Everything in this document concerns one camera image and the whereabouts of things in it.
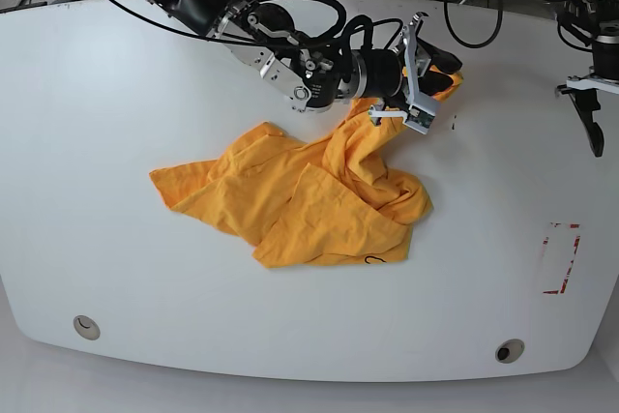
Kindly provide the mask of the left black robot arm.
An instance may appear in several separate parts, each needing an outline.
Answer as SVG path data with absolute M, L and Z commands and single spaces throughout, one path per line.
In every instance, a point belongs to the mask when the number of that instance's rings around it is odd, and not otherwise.
M 569 77 L 555 93 L 570 97 L 591 150 L 599 158 L 604 133 L 594 121 L 594 113 L 601 109 L 597 92 L 618 92 L 618 0 L 566 0 L 557 15 L 557 32 L 570 33 L 591 54 L 588 74 Z

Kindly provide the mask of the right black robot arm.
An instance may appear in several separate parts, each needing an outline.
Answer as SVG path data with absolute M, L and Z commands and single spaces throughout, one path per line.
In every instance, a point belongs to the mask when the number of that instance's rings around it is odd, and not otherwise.
M 281 0 L 147 1 L 198 38 L 224 44 L 300 112 L 324 110 L 335 101 L 376 98 L 369 110 L 374 125 L 399 118 L 426 133 L 439 100 L 461 77 L 462 63 L 454 54 L 420 38 L 423 12 L 409 23 L 397 19 L 395 35 L 377 48 L 377 22 L 366 15 L 348 18 L 338 0 L 300 0 L 335 10 L 334 25 L 318 36 L 299 29 Z

